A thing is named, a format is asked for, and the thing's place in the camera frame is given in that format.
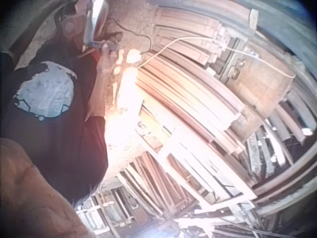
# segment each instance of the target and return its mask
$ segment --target black t-shirt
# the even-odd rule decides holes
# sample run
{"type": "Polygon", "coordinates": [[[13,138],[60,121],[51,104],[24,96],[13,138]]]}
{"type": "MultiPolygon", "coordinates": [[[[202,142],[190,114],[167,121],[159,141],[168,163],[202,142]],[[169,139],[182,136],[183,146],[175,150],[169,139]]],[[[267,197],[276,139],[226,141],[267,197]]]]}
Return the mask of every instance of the black t-shirt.
{"type": "Polygon", "coordinates": [[[1,79],[1,137],[20,144],[75,207],[96,190],[108,167],[105,119],[84,122],[96,62],[91,56],[43,57],[55,49],[44,48],[28,67],[1,79]]]}

